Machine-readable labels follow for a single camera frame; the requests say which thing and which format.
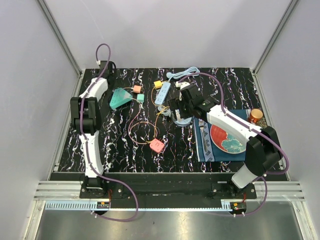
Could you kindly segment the round light blue power socket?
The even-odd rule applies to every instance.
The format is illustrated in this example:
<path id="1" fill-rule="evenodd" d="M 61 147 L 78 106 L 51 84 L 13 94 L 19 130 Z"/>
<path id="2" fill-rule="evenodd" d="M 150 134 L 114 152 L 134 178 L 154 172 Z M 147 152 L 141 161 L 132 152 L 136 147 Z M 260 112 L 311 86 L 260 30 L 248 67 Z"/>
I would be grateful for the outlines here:
<path id="1" fill-rule="evenodd" d="M 189 118 L 182 118 L 180 120 L 176 120 L 174 121 L 174 123 L 177 125 L 177 126 L 180 126 L 180 127 L 183 127 L 183 126 L 188 126 L 191 124 L 193 118 L 192 117 L 189 117 Z"/>

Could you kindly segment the teal triangular power strip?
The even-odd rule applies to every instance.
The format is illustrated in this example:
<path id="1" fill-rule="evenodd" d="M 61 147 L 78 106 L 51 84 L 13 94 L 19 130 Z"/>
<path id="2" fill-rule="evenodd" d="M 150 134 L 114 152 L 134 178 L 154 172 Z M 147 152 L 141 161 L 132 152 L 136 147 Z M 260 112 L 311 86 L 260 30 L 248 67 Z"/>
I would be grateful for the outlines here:
<path id="1" fill-rule="evenodd" d="M 111 109 L 115 110 L 116 108 L 128 103 L 133 98 L 132 94 L 126 91 L 123 88 L 117 88 L 114 90 L 109 106 Z"/>

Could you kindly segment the pink square plug adapter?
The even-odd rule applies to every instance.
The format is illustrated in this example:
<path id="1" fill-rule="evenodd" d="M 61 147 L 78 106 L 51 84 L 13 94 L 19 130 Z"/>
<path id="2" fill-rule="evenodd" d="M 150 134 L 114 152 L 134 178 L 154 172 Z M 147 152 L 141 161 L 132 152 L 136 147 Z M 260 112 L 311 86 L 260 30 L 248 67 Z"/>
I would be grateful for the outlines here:
<path id="1" fill-rule="evenodd" d="M 150 147 L 154 152 L 160 153 L 160 152 L 164 149 L 165 144 L 164 144 L 162 141 L 160 141 L 160 140 L 158 140 L 158 139 L 155 138 L 155 139 L 153 139 L 153 140 L 150 142 L 149 147 Z"/>

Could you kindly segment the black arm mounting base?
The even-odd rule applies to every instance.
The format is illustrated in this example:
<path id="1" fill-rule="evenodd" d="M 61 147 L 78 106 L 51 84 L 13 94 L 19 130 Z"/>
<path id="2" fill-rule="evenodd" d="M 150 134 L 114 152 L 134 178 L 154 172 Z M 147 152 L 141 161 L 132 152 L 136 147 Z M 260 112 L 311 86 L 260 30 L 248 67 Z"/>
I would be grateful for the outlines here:
<path id="1" fill-rule="evenodd" d="M 252 183 L 243 189 L 232 184 L 230 173 L 110 173 L 110 180 L 83 180 L 81 199 L 106 201 L 112 209 L 209 209 L 221 200 L 256 200 Z"/>

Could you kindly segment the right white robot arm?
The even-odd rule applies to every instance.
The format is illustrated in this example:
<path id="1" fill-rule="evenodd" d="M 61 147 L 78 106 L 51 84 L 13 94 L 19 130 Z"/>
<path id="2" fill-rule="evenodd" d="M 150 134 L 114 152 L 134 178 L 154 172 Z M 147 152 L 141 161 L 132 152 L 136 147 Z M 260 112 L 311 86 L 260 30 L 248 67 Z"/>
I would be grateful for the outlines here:
<path id="1" fill-rule="evenodd" d="M 221 102 L 211 97 L 205 99 L 193 84 L 183 87 L 179 94 L 180 96 L 168 101 L 174 116 L 178 111 L 182 119 L 195 117 L 215 125 L 233 135 L 246 147 L 244 165 L 227 185 L 230 197 L 239 198 L 249 183 L 262 177 L 285 156 L 274 128 L 261 128 L 243 120 L 226 110 Z"/>

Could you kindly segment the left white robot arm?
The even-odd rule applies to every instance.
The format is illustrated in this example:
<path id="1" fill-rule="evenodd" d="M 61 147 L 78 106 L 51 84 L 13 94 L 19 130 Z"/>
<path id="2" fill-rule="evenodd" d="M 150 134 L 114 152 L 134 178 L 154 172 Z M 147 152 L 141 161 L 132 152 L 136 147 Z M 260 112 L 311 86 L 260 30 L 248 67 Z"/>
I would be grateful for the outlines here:
<path id="1" fill-rule="evenodd" d="M 109 194 L 108 181 L 104 174 L 99 148 L 99 133 L 102 127 L 99 100 L 114 83 L 116 65 L 112 61 L 98 61 L 99 72 L 78 97 L 70 99 L 71 126 L 78 133 L 83 148 L 85 173 L 81 181 L 81 199 L 105 198 Z"/>

